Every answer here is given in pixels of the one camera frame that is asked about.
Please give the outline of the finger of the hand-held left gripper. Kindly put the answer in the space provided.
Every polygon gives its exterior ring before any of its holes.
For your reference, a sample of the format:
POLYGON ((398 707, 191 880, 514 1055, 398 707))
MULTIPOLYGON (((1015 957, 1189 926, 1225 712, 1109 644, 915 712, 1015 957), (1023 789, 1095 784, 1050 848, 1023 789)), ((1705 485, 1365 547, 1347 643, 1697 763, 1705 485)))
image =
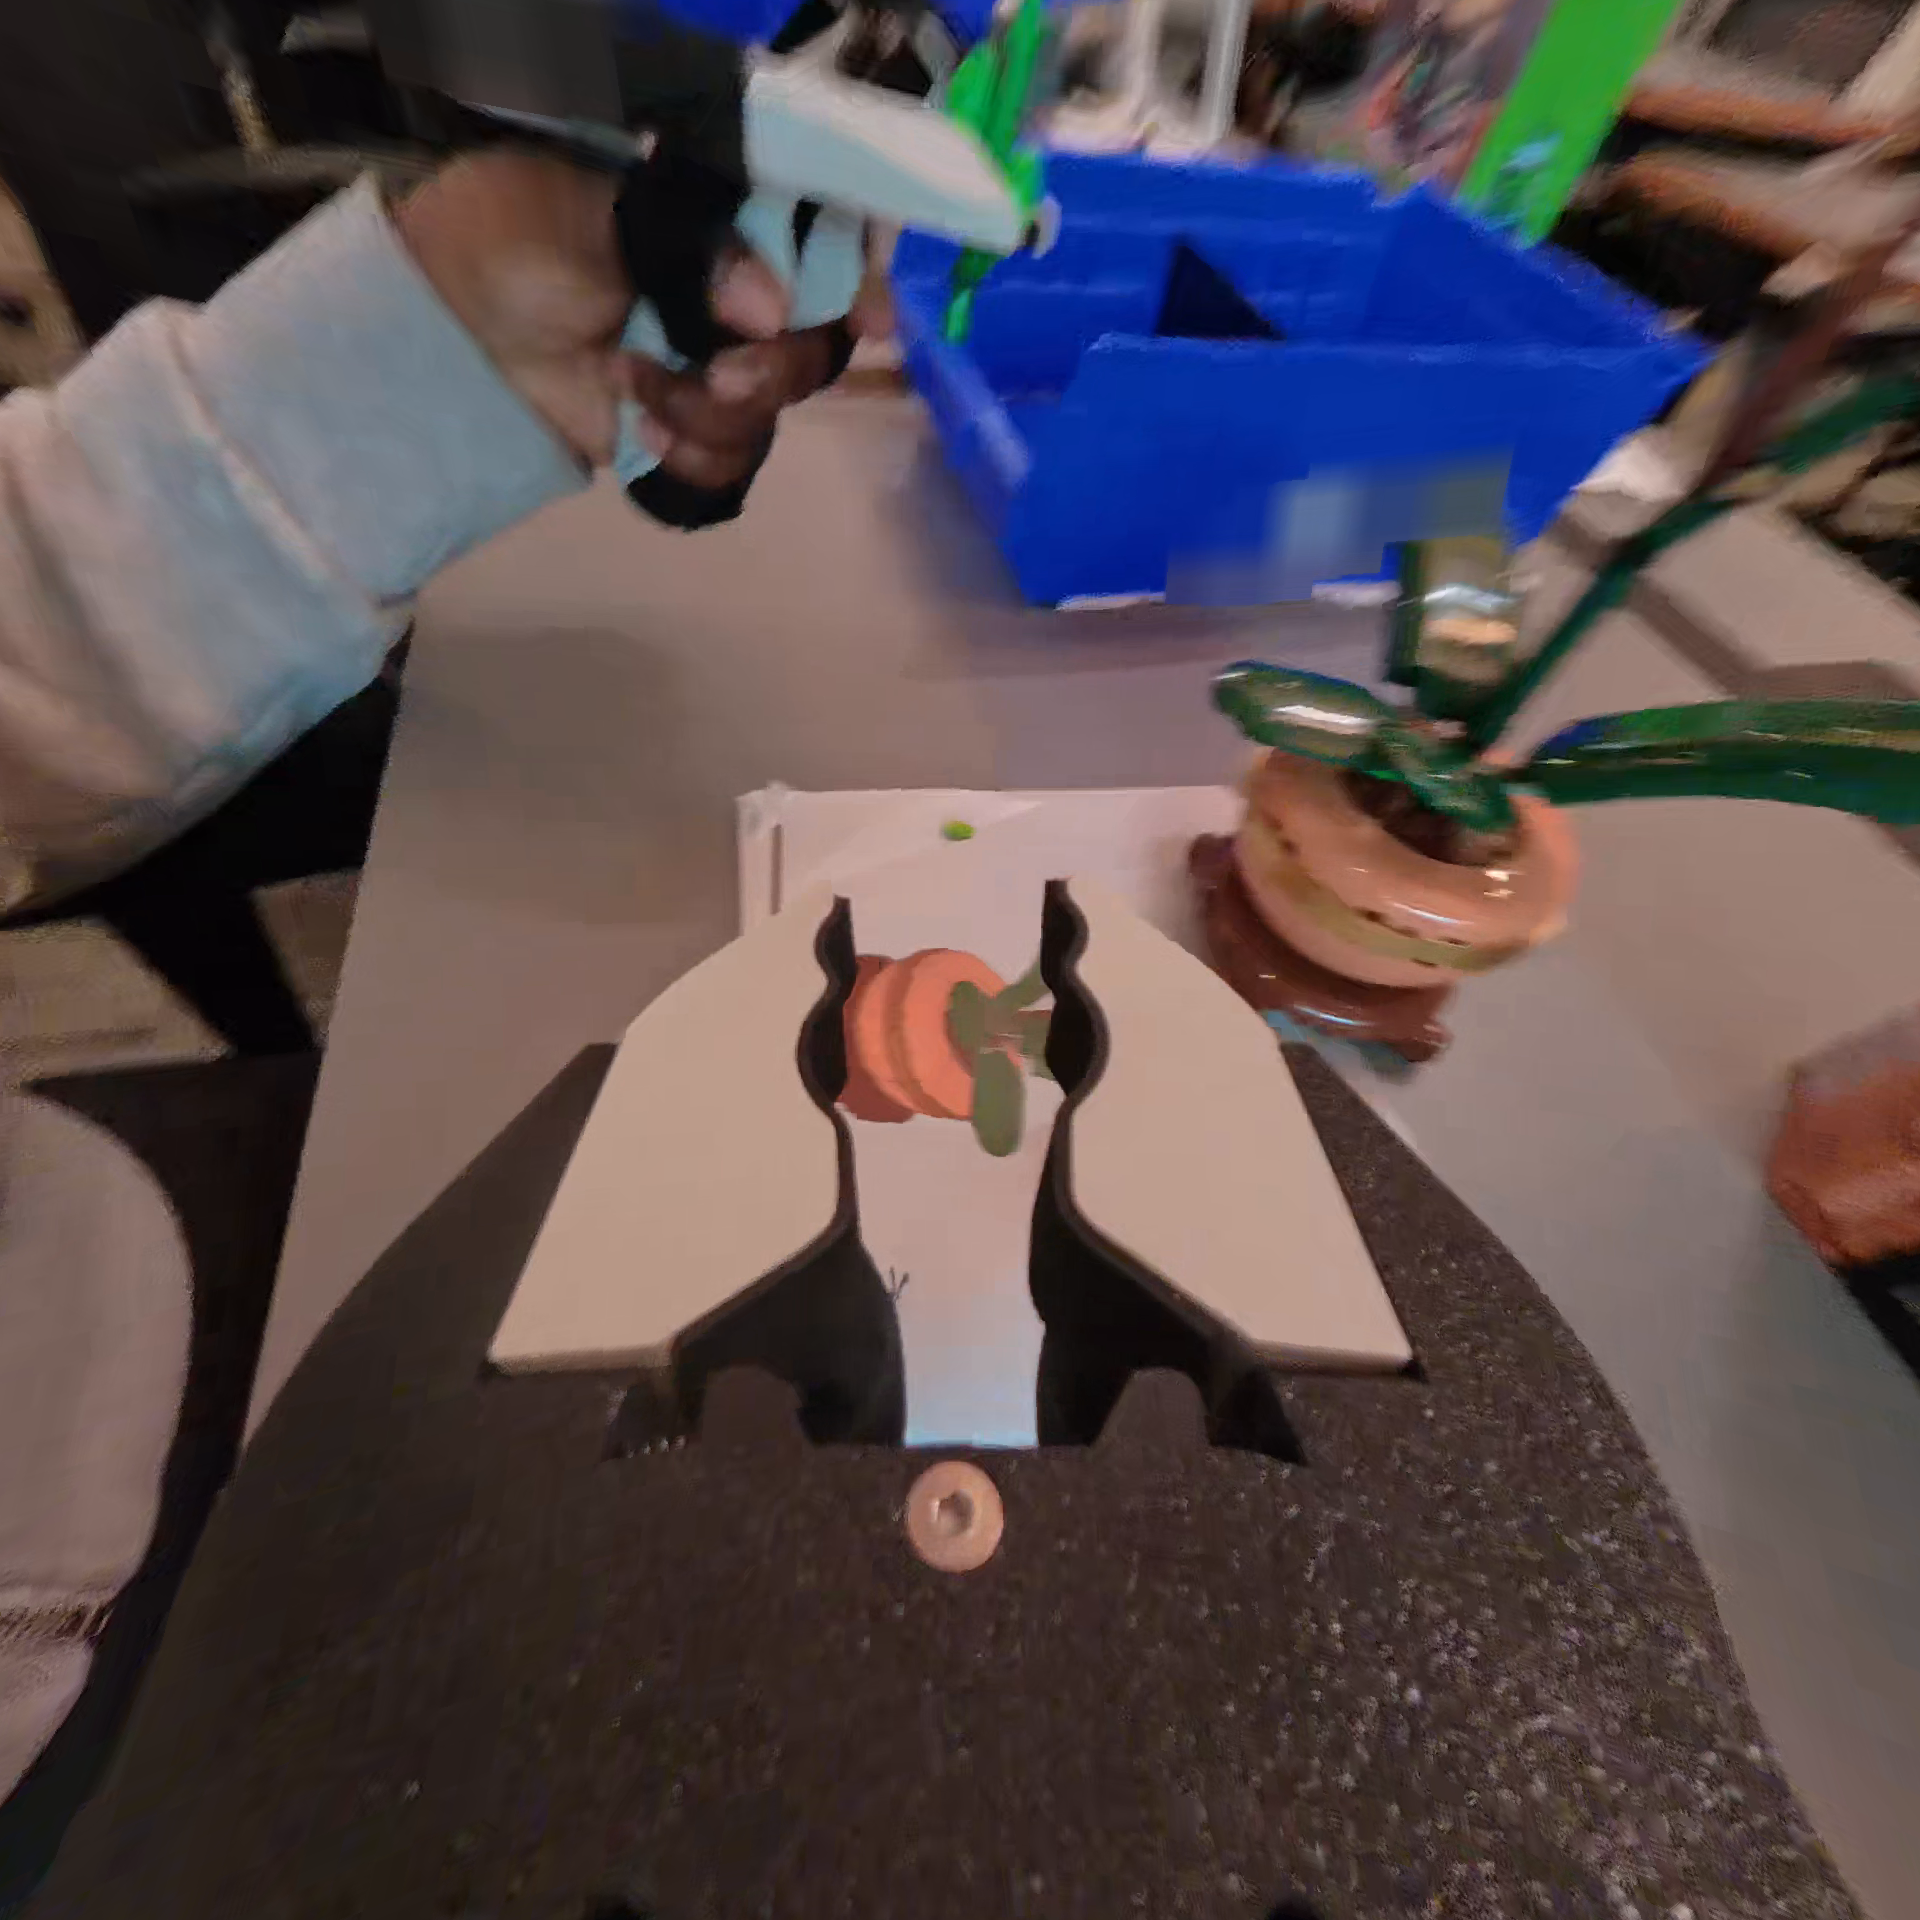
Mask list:
POLYGON ((799 55, 750 53, 744 160, 758 200, 814 204, 985 256, 1050 252, 1053 196, 933 103, 917 103, 799 55))

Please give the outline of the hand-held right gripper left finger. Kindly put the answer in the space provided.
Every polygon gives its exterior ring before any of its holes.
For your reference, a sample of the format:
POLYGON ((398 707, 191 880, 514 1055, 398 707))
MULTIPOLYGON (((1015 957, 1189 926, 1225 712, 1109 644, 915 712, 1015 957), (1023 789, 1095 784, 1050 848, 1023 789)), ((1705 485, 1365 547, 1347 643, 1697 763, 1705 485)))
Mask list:
POLYGON ((608 1442, 696 1437, 714 1383, 787 1387, 819 1446, 906 1440, 895 1295, 859 1229, 851 903, 805 896, 616 1045, 488 1347, 502 1375, 626 1381, 608 1442))

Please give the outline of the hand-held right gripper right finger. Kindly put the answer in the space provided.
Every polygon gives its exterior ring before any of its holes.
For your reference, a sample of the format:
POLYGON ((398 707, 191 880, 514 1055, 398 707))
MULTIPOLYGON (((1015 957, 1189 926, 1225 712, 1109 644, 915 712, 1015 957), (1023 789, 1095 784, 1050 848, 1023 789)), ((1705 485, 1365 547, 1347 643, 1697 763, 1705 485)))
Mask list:
POLYGON ((1280 1381, 1419 1357, 1274 1029, 1088 877, 1053 880, 1046 1063, 1064 1102, 1031 1213, 1043 1448, 1091 1448, 1171 1373, 1216 1448, 1295 1448, 1280 1381))

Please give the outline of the green toy flower stem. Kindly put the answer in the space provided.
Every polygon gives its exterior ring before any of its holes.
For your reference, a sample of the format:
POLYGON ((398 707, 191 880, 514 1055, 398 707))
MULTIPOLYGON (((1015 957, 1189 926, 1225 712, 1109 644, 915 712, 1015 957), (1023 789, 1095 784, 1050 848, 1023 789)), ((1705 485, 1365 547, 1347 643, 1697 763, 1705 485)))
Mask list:
POLYGON ((949 344, 970 335, 979 288, 993 270, 1005 259, 1041 250, 1050 200, 1043 157, 1026 126, 1041 103, 1047 53, 1046 2, 1000 6, 993 32, 961 61, 949 85, 949 116, 979 140, 994 181, 1015 205, 1010 243, 967 243, 952 264, 942 319, 949 344))

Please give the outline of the person's left forearm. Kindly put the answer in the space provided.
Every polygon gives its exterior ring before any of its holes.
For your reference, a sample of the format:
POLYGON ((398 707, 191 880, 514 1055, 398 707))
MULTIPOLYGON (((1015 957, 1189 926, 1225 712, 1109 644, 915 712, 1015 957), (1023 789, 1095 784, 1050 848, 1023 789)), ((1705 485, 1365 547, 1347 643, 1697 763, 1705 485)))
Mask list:
POLYGON ((367 179, 2 408, 2 896, 137 863, 363 690, 419 591, 586 486, 367 179))

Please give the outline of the grey desk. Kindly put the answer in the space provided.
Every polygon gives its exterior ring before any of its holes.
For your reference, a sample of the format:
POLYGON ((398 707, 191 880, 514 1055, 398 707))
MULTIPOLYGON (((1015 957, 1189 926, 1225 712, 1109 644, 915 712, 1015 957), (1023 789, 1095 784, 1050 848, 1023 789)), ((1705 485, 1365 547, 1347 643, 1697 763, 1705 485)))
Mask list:
MULTIPOLYGON (((247 1429, 377 1255, 582 1047, 737 927, 768 784, 1225 784, 1209 674, 1361 676, 1373 614, 1047 614, 906 398, 799 408, 739 525, 597 488, 426 597, 247 1429)), ((1786 1072, 1915 1004, 1915 867, 1830 812, 1576 819, 1568 933, 1382 1112, 1503 1236, 1691 1526, 1767 1734, 1915 1915, 1915 1378, 1767 1202, 1786 1072)))

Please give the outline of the person's left hand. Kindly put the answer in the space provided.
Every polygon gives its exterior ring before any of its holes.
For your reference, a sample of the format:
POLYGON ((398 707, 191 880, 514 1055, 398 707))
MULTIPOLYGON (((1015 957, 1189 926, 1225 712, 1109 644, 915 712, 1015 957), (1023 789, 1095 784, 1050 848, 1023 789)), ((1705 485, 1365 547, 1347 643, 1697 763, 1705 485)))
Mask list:
POLYGON ((835 382, 840 344, 893 330, 893 298, 855 240, 859 278, 837 319, 799 326, 784 278, 741 240, 709 267, 714 322, 737 344, 672 372, 619 339, 637 291, 618 244, 618 188, 568 160, 480 150, 392 215, 398 240, 507 388, 590 469, 630 424, 656 469, 704 492, 749 485, 784 411, 835 382))

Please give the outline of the toy brick potted plant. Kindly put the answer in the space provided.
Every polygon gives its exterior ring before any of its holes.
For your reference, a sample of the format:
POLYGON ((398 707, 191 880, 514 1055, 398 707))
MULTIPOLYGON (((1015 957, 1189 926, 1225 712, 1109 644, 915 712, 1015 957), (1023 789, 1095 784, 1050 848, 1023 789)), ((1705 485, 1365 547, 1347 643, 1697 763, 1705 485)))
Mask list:
POLYGON ((1523 709, 1641 574, 1734 511, 1882 429, 1915 427, 1915 350, 1856 347, 1915 219, 1789 267, 1707 452, 1674 502, 1610 542, 1534 644, 1512 554, 1491 536, 1399 551, 1383 672, 1406 693, 1239 661, 1214 709, 1261 748, 1233 834, 1191 848, 1211 964, 1263 1015, 1435 1059, 1461 981, 1549 944, 1568 918, 1568 810, 1746 800, 1915 827, 1915 698, 1736 698, 1584 718, 1523 759, 1523 709))

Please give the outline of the open instruction booklet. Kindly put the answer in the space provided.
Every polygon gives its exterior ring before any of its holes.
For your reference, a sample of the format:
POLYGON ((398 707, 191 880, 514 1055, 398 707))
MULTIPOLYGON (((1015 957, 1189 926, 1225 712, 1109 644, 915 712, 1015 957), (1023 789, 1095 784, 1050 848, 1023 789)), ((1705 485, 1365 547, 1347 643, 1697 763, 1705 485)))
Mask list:
MULTIPOLYGON (((739 804, 741 926, 827 891, 851 903, 857 955, 902 962, 942 949, 1014 986, 1041 957, 1047 885, 1088 877, 1208 964, 1187 854, 1239 812, 1223 787, 763 789, 739 804), (976 839, 947 843, 947 819, 971 820, 976 839)), ((1021 1084, 1025 1112, 1009 1155, 990 1151, 962 1118, 878 1119, 847 1103, 863 1239, 897 1288, 912 1448, 1039 1442, 1041 1318, 1026 1259, 1064 1094, 1031 1070, 1021 1084)))

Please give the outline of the blue storage bin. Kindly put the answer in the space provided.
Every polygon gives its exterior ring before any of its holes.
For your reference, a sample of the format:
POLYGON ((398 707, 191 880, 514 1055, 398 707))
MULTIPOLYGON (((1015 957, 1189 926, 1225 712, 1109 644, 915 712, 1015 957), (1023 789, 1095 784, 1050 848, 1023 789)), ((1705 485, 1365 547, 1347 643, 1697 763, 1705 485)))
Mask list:
POLYGON ((945 335, 958 246, 895 253, 910 383, 1023 599, 1174 597, 1285 485, 1494 469, 1525 543, 1707 350, 1554 246, 1423 188, 1282 160, 1056 154, 1046 253, 945 335))

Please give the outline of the black orchid print box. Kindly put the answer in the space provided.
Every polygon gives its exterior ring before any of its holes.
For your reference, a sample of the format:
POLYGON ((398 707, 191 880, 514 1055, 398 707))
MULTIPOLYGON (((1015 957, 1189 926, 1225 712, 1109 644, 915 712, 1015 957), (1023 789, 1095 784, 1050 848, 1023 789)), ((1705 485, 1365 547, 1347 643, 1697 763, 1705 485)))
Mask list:
POLYGON ((1767 1151, 1767 1192, 1840 1270, 1919 1252, 1919 1010, 1807 1055, 1767 1151))

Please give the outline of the green toy set box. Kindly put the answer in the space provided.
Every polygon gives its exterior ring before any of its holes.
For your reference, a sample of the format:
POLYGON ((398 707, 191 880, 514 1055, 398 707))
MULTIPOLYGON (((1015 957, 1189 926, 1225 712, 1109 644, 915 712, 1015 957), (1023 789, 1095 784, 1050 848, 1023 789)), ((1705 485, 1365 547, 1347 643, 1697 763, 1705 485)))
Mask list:
POLYGON ((1560 223, 1679 2, 1382 5, 1321 154, 1419 184, 1519 246, 1560 223))

